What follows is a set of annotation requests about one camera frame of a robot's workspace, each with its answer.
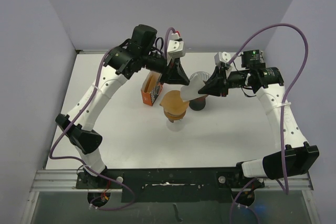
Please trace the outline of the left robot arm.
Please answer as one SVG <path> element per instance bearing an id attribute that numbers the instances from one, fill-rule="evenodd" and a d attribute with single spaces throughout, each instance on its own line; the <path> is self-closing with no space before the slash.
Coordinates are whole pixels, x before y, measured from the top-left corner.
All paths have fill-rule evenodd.
<path id="1" fill-rule="evenodd" d="M 137 25 L 131 38 L 108 50 L 103 56 L 95 81 L 66 114 L 56 117 L 62 136 L 68 137 L 79 153 L 78 161 L 89 173 L 88 182 L 96 188 L 105 185 L 106 165 L 102 161 L 99 146 L 102 136 L 93 128 L 97 118 L 112 96 L 135 73 L 148 69 L 159 74 L 160 84 L 187 86 L 189 79 L 181 65 L 185 45 L 174 28 L 166 32 L 163 49 L 156 46 L 157 30 L 148 25 Z"/>

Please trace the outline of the orange coffee filter box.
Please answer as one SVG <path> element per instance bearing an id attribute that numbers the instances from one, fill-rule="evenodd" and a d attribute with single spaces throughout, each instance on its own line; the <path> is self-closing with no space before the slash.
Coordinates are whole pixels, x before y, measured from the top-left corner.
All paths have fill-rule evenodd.
<path id="1" fill-rule="evenodd" d="M 160 82 L 161 74 L 150 71 L 141 87 L 141 96 L 144 104 L 153 106 L 163 90 Z"/>

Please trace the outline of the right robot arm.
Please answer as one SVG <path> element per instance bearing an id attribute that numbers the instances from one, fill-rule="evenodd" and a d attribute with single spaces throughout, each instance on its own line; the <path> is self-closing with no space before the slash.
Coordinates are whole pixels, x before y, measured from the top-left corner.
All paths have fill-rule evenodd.
<path id="1" fill-rule="evenodd" d="M 284 153 L 242 162 L 241 169 L 234 173 L 234 182 L 245 187 L 253 177 L 274 180 L 283 178 L 283 171 L 289 177 L 307 173 L 318 158 L 319 150 L 308 143 L 293 116 L 290 102 L 284 99 L 285 86 L 279 69 L 267 67 L 259 50 L 243 53 L 242 70 L 232 70 L 228 65 L 230 59 L 227 52 L 214 56 L 215 70 L 198 93 L 225 97 L 229 89 L 252 89 L 264 109 L 277 148 L 285 148 Z"/>

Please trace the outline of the white paper coffee filter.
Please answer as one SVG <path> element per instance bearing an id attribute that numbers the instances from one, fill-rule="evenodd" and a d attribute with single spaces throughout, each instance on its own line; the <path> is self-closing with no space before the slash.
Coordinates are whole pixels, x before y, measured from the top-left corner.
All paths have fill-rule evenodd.
<path id="1" fill-rule="evenodd" d="M 182 86 L 180 89 L 180 97 L 183 102 L 191 101 L 203 96 L 203 94 L 198 94 L 198 90 L 205 85 L 199 77 L 195 77 L 190 80 L 189 85 Z"/>

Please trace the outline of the grey swirled glass dripper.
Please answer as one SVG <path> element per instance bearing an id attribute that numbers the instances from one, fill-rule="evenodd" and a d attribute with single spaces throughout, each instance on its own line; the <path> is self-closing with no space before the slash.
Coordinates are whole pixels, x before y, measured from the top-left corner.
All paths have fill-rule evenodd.
<path id="1" fill-rule="evenodd" d="M 204 71 L 198 71 L 190 76 L 190 80 L 192 80 L 195 77 L 199 77 L 203 82 L 206 82 L 211 77 L 211 75 Z"/>

